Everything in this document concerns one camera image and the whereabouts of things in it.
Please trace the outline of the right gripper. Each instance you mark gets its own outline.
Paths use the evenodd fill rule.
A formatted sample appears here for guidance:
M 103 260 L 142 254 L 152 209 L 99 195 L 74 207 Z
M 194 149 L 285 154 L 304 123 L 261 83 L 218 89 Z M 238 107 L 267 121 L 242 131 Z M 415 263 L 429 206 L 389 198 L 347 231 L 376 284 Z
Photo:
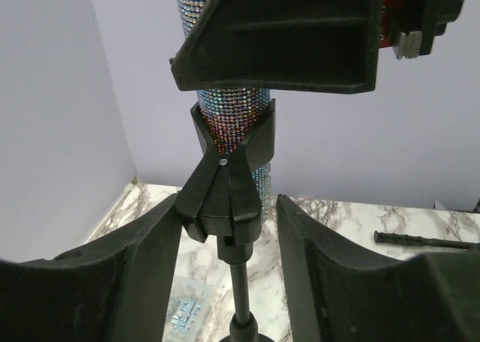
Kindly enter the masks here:
M 429 55 L 463 5 L 464 0 L 383 0 L 380 46 L 391 47 L 398 60 Z

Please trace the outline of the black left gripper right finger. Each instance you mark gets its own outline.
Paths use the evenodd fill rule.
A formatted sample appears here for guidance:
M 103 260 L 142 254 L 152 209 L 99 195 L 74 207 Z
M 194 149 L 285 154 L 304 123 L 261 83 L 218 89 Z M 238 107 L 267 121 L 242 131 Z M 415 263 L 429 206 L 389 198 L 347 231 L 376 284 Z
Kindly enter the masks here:
M 294 341 L 477 341 L 479 249 L 401 261 L 276 202 Z

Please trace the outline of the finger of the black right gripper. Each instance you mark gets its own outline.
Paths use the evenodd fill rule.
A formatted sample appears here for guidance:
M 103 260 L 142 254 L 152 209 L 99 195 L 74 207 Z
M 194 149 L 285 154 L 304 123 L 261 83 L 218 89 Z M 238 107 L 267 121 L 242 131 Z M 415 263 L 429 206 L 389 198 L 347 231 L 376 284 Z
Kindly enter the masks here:
M 383 0 L 208 0 L 171 61 L 182 91 L 373 91 Z

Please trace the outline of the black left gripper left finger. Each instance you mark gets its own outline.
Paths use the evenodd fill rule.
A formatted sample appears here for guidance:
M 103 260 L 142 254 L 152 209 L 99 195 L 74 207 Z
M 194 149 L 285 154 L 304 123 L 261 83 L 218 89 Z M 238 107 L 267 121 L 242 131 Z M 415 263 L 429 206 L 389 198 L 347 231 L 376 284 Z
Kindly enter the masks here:
M 3 341 L 160 341 L 182 225 L 167 197 L 54 259 L 1 263 Z

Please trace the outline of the glitter microphone silver head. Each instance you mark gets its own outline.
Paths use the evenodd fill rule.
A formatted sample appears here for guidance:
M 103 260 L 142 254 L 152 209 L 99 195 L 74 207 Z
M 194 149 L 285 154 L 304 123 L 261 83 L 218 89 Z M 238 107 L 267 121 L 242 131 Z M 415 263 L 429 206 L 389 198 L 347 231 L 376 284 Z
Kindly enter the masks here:
M 187 37 L 208 0 L 176 0 Z M 196 92 L 199 108 L 222 155 L 231 153 L 269 107 L 271 92 L 258 88 L 206 89 Z

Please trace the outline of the black round-base clip stand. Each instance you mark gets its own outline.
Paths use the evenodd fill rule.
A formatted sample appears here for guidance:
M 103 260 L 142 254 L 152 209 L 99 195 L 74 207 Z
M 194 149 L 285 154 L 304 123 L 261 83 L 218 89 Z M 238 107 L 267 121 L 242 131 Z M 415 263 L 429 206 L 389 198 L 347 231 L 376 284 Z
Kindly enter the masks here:
M 217 255 L 230 267 L 235 313 L 226 341 L 268 341 L 250 311 L 247 262 L 262 231 L 262 202 L 253 171 L 268 163 L 275 150 L 275 102 L 229 154 L 219 152 L 200 106 L 191 111 L 203 156 L 175 199 L 175 212 L 189 237 L 217 238 Z

